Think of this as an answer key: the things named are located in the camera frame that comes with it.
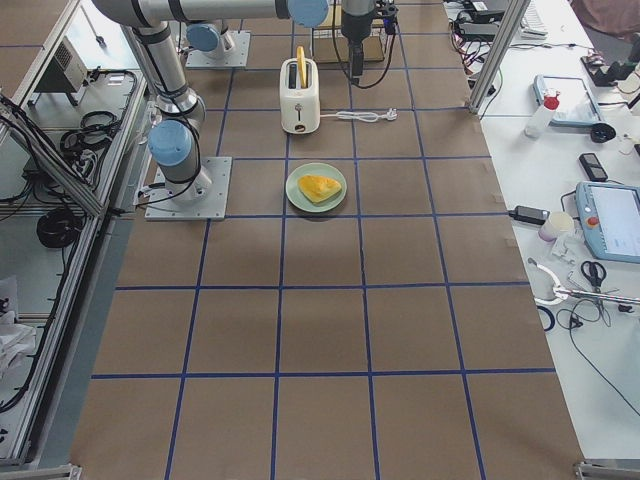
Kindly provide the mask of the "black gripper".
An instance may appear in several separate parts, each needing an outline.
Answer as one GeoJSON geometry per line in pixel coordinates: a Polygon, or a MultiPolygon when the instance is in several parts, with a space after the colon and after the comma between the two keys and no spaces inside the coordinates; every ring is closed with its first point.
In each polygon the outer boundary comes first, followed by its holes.
{"type": "Polygon", "coordinates": [[[364,50],[361,43],[370,35],[374,17],[373,0],[341,1],[341,33],[348,40],[348,77],[352,85],[363,75],[364,50]]]}

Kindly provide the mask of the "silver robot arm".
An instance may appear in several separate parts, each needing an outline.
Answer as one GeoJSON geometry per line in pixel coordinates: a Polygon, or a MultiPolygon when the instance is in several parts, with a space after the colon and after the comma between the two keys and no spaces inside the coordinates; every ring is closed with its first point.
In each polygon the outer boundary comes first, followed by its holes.
{"type": "Polygon", "coordinates": [[[212,21],[274,18],[315,28],[329,11],[327,1],[96,1],[94,6],[129,35],[127,42],[155,89],[161,120],[150,130],[148,148],[164,175],[166,194],[147,207],[200,204],[213,186],[200,149],[204,100],[185,77],[169,23],[200,27],[212,21]]]}
{"type": "Polygon", "coordinates": [[[198,23],[186,27],[188,44],[186,67],[193,70],[231,70],[260,66],[274,67],[277,60],[284,61],[284,86],[289,90],[312,90],[318,86],[317,68],[304,51],[286,59],[291,41],[282,38],[285,50],[272,52],[275,40],[259,37],[251,46],[252,33],[248,30],[231,30],[225,23],[198,23]]]}

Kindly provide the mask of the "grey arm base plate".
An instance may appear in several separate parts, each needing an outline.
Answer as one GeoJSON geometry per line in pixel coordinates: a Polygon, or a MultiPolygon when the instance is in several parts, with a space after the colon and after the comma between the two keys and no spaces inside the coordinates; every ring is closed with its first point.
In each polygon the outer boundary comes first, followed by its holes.
{"type": "Polygon", "coordinates": [[[231,157],[202,157],[200,172],[192,183],[175,183],[165,178],[167,167],[157,168],[155,180],[162,188],[153,189],[146,206],[149,221],[223,220],[231,178],[231,157]]]}
{"type": "Polygon", "coordinates": [[[244,68],[249,55],[249,31],[220,32],[211,25],[191,25],[187,31],[190,50],[188,69],[244,68]]]}

